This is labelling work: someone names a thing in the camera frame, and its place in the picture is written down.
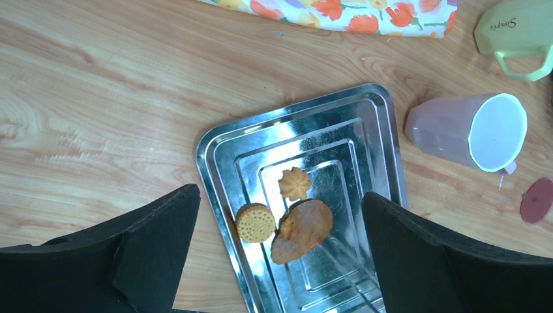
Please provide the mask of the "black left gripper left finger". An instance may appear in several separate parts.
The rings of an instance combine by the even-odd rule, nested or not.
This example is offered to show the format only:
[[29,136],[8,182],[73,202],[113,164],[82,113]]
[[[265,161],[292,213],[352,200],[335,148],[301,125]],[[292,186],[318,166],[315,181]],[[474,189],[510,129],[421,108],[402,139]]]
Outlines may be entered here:
[[171,312],[200,206],[184,185],[41,245],[1,249],[2,312]]

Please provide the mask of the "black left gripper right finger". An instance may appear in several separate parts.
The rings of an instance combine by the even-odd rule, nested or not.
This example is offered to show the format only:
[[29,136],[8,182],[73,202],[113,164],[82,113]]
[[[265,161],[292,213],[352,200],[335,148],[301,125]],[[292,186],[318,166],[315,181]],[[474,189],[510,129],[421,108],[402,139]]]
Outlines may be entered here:
[[375,192],[363,218],[388,312],[551,312],[552,260],[478,241]]

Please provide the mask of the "brown bread roll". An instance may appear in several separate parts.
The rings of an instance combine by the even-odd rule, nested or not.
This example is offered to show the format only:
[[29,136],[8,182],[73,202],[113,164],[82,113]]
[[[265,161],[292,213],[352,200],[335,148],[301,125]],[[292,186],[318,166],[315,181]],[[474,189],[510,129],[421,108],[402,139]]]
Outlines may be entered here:
[[307,199],[293,204],[273,240],[273,263],[285,264],[301,258],[321,245],[332,228],[333,212],[323,201]]

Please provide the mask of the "round yellow cracker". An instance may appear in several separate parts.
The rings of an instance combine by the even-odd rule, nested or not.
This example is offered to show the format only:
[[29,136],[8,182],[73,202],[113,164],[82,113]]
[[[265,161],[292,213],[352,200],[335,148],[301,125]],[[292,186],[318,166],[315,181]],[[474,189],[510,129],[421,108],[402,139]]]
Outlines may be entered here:
[[275,232],[276,222],[268,206],[246,204],[240,208],[235,221],[238,236],[247,243],[263,243]]

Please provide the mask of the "silver metal tray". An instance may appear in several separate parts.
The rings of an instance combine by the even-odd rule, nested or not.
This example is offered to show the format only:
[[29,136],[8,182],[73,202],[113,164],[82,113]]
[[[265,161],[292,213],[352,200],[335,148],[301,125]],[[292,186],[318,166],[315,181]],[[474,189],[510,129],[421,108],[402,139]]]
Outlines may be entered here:
[[370,191],[408,206],[393,100],[375,83],[331,93],[208,131],[196,150],[200,176],[249,312],[361,312],[363,301],[320,248],[284,265],[272,240],[250,244],[235,220],[261,203],[276,220],[293,201],[278,187],[284,170],[307,172],[310,199],[333,212],[335,236],[359,261],[374,262],[363,218]]

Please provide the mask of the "silver white tongs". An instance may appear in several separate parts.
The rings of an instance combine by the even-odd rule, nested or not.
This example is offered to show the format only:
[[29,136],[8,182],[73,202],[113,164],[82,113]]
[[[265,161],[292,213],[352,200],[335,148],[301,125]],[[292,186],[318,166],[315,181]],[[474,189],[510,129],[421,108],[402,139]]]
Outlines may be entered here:
[[349,287],[363,301],[361,312],[386,312],[383,294],[374,268],[357,256],[335,236],[330,235],[320,247],[343,275]]

